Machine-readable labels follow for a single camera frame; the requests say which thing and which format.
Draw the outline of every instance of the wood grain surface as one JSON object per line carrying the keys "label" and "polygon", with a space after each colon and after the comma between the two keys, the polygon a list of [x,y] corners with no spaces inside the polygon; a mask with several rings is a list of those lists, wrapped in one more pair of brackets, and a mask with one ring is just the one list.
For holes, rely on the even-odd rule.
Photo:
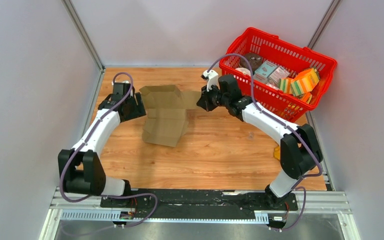
{"label": "wood grain surface", "polygon": [[[107,68],[98,104],[113,90],[112,78],[128,72],[138,91],[143,86],[176,84],[200,91],[205,68]],[[127,80],[126,76],[117,82]],[[105,173],[130,181],[132,188],[263,190],[281,167],[273,158],[274,140],[256,127],[229,115],[223,107],[212,112],[188,110],[189,125],[176,147],[144,143],[146,116],[121,123],[106,143],[100,160]],[[297,123],[306,122],[302,117]],[[323,177],[301,183],[307,190],[326,190]]]}

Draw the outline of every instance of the light blue box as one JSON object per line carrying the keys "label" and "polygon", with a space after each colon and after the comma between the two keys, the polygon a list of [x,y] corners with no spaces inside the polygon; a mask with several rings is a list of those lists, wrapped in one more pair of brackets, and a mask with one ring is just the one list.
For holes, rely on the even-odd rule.
{"label": "light blue box", "polygon": [[271,61],[265,60],[257,70],[255,70],[253,78],[261,83],[266,84],[270,74],[272,74],[278,66]]}

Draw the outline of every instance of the white wall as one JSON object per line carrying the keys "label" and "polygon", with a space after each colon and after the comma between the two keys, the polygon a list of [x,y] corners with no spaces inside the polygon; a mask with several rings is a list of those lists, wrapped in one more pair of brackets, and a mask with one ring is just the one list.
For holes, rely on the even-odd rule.
{"label": "white wall", "polygon": [[332,181],[361,238],[384,239],[384,1],[344,0],[315,50],[338,62],[313,112]]}
{"label": "white wall", "polygon": [[331,0],[72,0],[104,65],[209,65],[247,27],[304,47]]}
{"label": "white wall", "polygon": [[61,1],[0,0],[0,239],[38,239],[98,75]]}

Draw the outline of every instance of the brown cardboard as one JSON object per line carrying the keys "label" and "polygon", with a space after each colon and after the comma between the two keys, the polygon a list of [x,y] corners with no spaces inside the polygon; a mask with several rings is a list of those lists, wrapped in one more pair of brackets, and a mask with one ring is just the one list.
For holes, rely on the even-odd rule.
{"label": "brown cardboard", "polygon": [[180,91],[176,85],[144,86],[140,90],[146,109],[142,140],[176,147],[188,129],[186,110],[195,109],[199,91]]}

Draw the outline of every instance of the plastic shopping basket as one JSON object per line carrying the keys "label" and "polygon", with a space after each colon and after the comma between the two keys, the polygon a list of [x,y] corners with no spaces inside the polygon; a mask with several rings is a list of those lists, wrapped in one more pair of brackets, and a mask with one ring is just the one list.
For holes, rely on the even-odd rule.
{"label": "plastic shopping basket", "polygon": [[[319,104],[323,94],[326,93],[332,81],[334,69],[337,62],[328,56],[317,53],[308,47],[298,47],[280,40],[278,36],[272,35],[253,27],[236,38],[227,49],[227,54],[256,53],[272,63],[282,66],[294,78],[299,72],[314,67],[320,75],[320,82],[311,91],[313,97],[310,103],[305,103],[292,95],[275,90],[259,81],[254,80],[254,96],[266,109],[279,117],[295,122],[305,112],[313,110]],[[235,70],[239,66],[238,56],[228,56],[220,61],[222,75],[233,74],[238,81],[243,94],[251,95],[251,77]]]}

